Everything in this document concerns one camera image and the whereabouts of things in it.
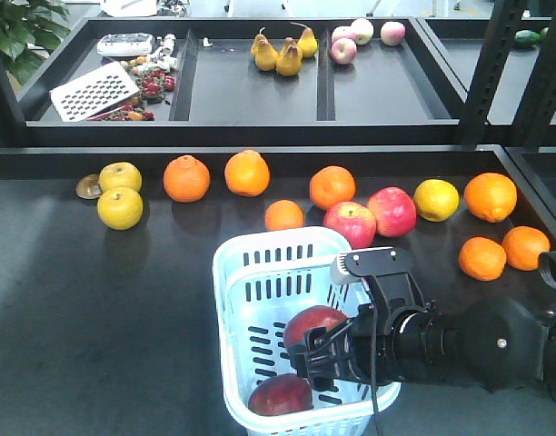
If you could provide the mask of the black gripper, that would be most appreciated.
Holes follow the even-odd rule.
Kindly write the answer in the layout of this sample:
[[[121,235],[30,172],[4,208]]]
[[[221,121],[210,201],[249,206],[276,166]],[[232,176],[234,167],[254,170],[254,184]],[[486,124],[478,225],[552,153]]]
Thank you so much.
[[[315,391],[335,381],[385,385],[446,382],[442,337],[435,313],[412,276],[412,257],[403,249],[377,247],[351,251],[369,301],[355,317],[333,326],[314,327],[286,348],[290,363]]]

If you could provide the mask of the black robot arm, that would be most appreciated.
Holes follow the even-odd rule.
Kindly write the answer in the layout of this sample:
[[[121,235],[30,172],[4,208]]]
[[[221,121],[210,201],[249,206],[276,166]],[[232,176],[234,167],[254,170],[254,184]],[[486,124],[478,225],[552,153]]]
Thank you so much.
[[[290,322],[284,345],[292,367],[317,391],[336,381],[474,386],[497,391],[541,386],[556,401],[556,312],[536,316],[506,296],[456,315],[438,312],[412,278],[404,250],[337,254],[337,284],[359,283],[368,302],[333,326]]]

